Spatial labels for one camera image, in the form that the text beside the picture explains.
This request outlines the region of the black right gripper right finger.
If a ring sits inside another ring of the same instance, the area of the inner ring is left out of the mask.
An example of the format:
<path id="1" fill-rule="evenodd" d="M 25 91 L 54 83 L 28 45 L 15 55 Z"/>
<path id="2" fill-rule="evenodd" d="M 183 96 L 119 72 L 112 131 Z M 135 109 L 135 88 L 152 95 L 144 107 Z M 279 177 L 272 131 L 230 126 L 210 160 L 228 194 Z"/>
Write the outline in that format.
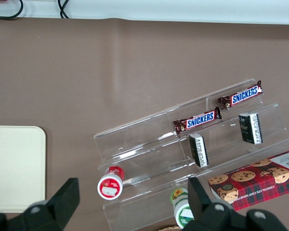
<path id="1" fill-rule="evenodd" d="M 211 200 L 196 177 L 188 179 L 188 202 L 194 216 L 184 231 L 286 231 L 285 225 L 271 212 L 251 209 L 237 213 L 230 204 Z"/>

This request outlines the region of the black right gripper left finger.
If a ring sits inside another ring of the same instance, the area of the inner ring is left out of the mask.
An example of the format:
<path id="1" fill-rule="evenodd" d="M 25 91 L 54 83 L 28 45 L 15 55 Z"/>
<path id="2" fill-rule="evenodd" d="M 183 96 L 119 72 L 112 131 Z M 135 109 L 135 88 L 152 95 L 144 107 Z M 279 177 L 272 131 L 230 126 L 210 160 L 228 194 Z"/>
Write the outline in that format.
<path id="1" fill-rule="evenodd" d="M 79 203 L 79 180 L 69 178 L 46 203 L 32 205 L 10 220 L 0 213 L 0 231 L 62 231 Z"/>

